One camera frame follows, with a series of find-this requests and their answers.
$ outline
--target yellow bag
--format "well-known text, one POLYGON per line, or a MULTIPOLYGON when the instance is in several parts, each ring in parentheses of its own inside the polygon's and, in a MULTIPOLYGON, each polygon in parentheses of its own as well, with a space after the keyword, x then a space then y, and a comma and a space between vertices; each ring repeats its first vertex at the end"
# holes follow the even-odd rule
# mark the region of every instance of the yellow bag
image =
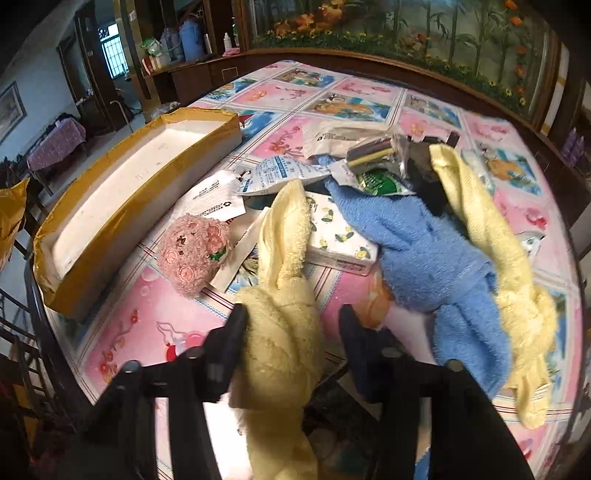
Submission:
POLYGON ((0 271, 10 260, 12 246, 17 238, 27 205, 29 179, 9 189, 0 189, 0 271))

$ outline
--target purple bottle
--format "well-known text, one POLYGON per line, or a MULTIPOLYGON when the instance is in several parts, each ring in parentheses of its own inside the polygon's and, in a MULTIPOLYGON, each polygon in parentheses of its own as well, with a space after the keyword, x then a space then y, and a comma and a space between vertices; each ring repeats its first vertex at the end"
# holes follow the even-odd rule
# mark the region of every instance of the purple bottle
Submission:
POLYGON ((560 155, 562 155, 563 159, 568 159, 569 153, 573 148, 574 143, 577 141, 577 129, 573 128, 569 132, 569 136, 566 137, 564 145, 562 146, 562 150, 560 150, 560 155))
POLYGON ((569 153, 569 165, 574 166, 583 154, 583 150, 585 149, 585 138, 583 136, 579 137, 577 141, 574 143, 573 148, 570 150, 569 153))

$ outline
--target white bottle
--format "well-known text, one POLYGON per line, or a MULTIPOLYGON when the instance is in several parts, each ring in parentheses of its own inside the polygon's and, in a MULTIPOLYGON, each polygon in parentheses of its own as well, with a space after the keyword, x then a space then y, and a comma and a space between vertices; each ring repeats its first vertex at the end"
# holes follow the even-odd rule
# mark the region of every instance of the white bottle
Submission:
POLYGON ((232 40, 230 40, 230 35, 228 35, 228 32, 226 32, 226 34, 223 36, 223 47, 226 51, 232 48, 232 40))

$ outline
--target aquarium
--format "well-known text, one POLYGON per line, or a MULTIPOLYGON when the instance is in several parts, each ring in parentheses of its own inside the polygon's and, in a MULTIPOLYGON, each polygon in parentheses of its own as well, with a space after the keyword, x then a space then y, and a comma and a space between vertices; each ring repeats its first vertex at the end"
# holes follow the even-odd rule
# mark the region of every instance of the aquarium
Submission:
POLYGON ((252 47, 352 50, 458 80, 529 118, 550 28, 519 0, 246 0, 252 47))

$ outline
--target tissue box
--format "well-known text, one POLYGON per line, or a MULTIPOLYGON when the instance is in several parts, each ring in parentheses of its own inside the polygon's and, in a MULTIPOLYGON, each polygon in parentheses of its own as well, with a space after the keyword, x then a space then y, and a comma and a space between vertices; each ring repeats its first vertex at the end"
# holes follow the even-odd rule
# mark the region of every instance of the tissue box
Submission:
POLYGON ((306 261, 367 275, 377 259, 378 246, 353 230, 328 195, 306 192, 306 200, 312 222, 306 261))

